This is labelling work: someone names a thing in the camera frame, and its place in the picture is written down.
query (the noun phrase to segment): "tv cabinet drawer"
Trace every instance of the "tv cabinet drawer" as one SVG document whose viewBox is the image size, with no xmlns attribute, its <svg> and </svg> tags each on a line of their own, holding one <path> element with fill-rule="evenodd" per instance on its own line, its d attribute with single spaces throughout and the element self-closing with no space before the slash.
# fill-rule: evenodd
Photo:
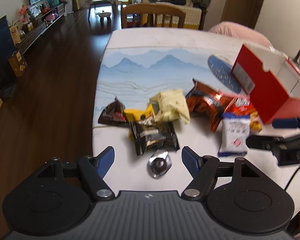
<svg viewBox="0 0 300 240">
<path fill-rule="evenodd" d="M 33 32 L 34 38 L 37 38 L 45 29 L 47 28 L 46 23 L 43 22 L 36 30 Z"/>
<path fill-rule="evenodd" d="M 34 40 L 35 40 L 35 36 L 33 32 L 18 46 L 18 49 L 20 49 L 22 53 L 24 53 Z"/>
<path fill-rule="evenodd" d="M 60 4 L 58 7 L 57 7 L 57 11 L 61 11 L 61 10 L 64 10 L 65 9 L 65 6 L 63 4 Z"/>
<path fill-rule="evenodd" d="M 64 8 L 62 8 L 60 11 L 58 11 L 58 15 L 59 16 L 61 16 L 62 14 L 64 14 L 65 13 L 65 9 Z"/>
</svg>

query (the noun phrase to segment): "pink cushion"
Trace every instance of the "pink cushion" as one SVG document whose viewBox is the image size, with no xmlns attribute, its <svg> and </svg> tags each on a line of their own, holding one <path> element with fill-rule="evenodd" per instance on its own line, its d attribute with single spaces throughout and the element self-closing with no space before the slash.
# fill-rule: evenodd
<svg viewBox="0 0 300 240">
<path fill-rule="evenodd" d="M 221 22 L 213 26 L 209 32 L 253 41 L 267 48 L 272 47 L 271 42 L 264 35 L 238 23 Z"/>
</svg>

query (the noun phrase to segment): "tv stand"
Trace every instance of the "tv stand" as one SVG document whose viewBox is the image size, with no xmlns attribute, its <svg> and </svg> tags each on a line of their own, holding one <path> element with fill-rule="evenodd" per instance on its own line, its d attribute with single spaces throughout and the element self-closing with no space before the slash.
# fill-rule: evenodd
<svg viewBox="0 0 300 240">
<path fill-rule="evenodd" d="M 59 17 L 55 19 L 52 23 L 46 22 L 45 17 L 51 13 L 54 9 L 57 10 Z M 21 39 L 21 43 L 16 44 L 16 48 L 21 50 L 22 53 L 25 53 L 30 46 L 42 35 L 46 30 L 48 30 L 51 25 L 53 25 L 57 20 L 66 15 L 66 7 L 64 3 L 52 6 L 50 11 L 45 14 L 40 14 L 34 18 L 36 27 L 31 31 L 27 32 L 26 35 Z"/>
</svg>

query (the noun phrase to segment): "black cable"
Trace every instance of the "black cable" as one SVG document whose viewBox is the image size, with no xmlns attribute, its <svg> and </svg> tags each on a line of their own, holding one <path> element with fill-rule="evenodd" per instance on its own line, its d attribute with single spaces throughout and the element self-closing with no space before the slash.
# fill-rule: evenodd
<svg viewBox="0 0 300 240">
<path fill-rule="evenodd" d="M 287 191 L 287 188 L 289 187 L 289 185 L 290 185 L 292 179 L 294 178 L 294 176 L 297 174 L 297 172 L 298 172 L 299 170 L 300 170 L 300 166 L 299 166 L 299 167 L 295 170 L 295 172 L 292 174 L 292 176 L 291 176 L 291 178 L 289 179 L 289 181 L 288 181 L 286 187 L 284 188 L 285 191 Z"/>
</svg>

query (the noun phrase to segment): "red and white box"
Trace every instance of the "red and white box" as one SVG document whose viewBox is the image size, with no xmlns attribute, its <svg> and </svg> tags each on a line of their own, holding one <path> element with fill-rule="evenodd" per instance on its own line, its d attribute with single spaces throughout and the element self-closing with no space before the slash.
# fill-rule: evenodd
<svg viewBox="0 0 300 240">
<path fill-rule="evenodd" d="M 244 44 L 231 73 L 263 123 L 300 117 L 300 71 L 283 55 Z"/>
</svg>

